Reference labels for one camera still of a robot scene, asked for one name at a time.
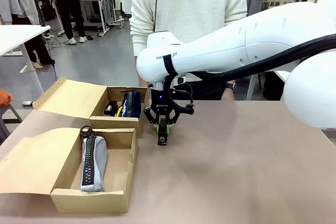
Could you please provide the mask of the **person's left hand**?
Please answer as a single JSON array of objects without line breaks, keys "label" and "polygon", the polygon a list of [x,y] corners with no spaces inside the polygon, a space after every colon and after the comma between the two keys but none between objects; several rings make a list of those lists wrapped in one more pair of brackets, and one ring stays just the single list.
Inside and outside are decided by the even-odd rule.
[{"label": "person's left hand", "polygon": [[234,91],[232,89],[225,89],[221,97],[222,101],[234,101]]}]

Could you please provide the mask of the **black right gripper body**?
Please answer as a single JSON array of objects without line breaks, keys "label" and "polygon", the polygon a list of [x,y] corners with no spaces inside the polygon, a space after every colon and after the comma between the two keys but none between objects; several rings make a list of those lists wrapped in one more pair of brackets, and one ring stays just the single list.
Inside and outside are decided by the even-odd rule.
[{"label": "black right gripper body", "polygon": [[166,109],[169,106],[167,98],[164,92],[161,90],[151,89],[151,105],[152,108],[156,108],[160,114],[166,118]]}]

